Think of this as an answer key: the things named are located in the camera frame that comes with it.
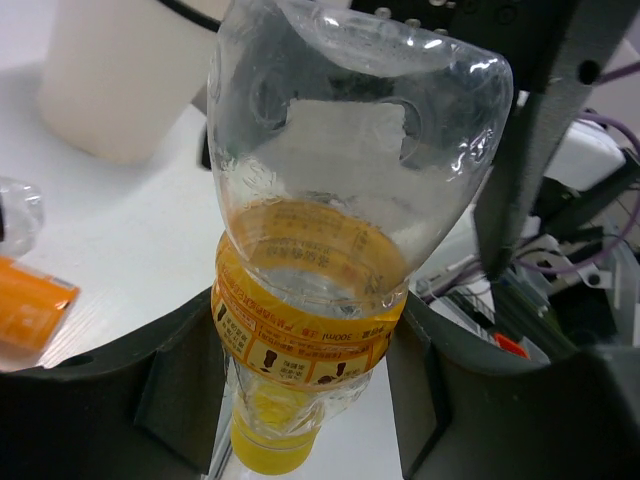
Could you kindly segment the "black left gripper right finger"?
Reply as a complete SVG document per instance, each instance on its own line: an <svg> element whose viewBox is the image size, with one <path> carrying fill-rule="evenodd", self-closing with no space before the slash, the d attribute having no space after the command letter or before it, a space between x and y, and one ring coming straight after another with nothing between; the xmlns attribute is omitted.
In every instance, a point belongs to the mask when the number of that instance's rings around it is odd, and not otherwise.
<svg viewBox="0 0 640 480"><path fill-rule="evenodd" d="M635 479L639 352L544 365L409 296L387 354L406 479Z"/></svg>

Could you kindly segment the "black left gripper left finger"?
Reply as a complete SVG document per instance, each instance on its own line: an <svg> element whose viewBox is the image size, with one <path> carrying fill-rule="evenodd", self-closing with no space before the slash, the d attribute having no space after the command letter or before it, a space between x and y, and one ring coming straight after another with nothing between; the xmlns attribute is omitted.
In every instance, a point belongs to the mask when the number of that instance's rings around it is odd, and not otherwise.
<svg viewBox="0 0 640 480"><path fill-rule="evenodd" d="M45 369L1 376L4 479L199 479L208 474L224 354L204 290Z"/></svg>

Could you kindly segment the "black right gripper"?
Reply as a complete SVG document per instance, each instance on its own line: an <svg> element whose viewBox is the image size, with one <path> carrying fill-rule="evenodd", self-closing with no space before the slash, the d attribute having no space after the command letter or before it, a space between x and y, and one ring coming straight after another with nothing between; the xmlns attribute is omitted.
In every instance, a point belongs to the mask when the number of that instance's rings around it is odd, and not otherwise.
<svg viewBox="0 0 640 480"><path fill-rule="evenodd" d="M509 119L477 198L479 258L490 280L509 266L542 177L631 26L636 1L359 0L350 7L502 55L515 87L530 90Z"/></svg>

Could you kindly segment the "clear bottle with yellow cap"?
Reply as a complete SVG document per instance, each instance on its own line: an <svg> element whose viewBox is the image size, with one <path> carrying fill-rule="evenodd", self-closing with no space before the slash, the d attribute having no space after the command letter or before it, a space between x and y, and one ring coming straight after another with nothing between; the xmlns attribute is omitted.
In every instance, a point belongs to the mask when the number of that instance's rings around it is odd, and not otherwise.
<svg viewBox="0 0 640 480"><path fill-rule="evenodd" d="M234 1L215 39L211 310L231 445L283 475L388 351L411 276L489 169L513 74L498 53L320 1Z"/></svg>

